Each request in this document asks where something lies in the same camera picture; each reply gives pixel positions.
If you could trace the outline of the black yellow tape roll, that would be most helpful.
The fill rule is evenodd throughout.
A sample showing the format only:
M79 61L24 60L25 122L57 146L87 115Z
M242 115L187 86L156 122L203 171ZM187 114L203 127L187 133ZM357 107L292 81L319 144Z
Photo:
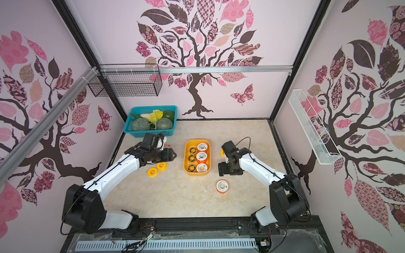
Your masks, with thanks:
M193 164L190 164L187 168L188 172L195 172L196 171L196 166Z
M197 158L196 158L195 155L190 155L190 156L188 157L188 161L189 161L190 163L194 163L196 160L197 160Z
M191 154L195 154L195 153L197 152L197 148L196 148L196 147L191 147L190 150L189 150L189 152L190 152Z

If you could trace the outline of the yellow plastic storage box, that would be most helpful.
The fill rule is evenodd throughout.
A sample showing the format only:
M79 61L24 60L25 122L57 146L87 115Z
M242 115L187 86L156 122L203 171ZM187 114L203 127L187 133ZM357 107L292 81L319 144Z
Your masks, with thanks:
M184 171L189 176L206 176L211 169L211 144L205 139L189 140L185 144Z

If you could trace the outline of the orange white tape roll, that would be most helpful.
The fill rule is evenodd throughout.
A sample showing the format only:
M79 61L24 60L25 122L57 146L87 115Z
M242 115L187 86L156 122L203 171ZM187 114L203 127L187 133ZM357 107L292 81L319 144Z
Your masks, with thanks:
M196 158L197 158L198 163L206 163L208 161L208 154L206 154L204 152L199 152L196 155Z
M203 172L207 172L208 171L208 166L205 163L199 163L197 165L197 172L199 173L203 173Z
M216 183L216 190L220 194L225 194L229 190L229 184L226 180L218 180Z
M207 153L209 150L209 145L205 142L201 142L198 144L197 149L199 152Z

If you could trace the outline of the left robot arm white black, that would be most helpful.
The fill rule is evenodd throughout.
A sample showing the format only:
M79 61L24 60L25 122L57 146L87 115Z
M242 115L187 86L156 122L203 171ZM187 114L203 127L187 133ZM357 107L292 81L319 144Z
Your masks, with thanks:
M106 171L82 185L73 184L66 191L62 224L86 234L113 229L135 235L140 229L138 215L126 210L107 210L103 202L123 179L139 168L173 161L177 155L165 146L166 141L162 133L146 134Z

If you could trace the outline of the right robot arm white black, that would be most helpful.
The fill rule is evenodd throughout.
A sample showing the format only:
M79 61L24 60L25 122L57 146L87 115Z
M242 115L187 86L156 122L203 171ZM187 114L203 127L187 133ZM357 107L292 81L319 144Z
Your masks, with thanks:
M218 164L219 175L240 176L247 172L269 188L270 205L253 213L257 225L287 225L310 212L299 178L295 174L283 174L259 160L251 150L239 149L233 141L221 147L225 161Z

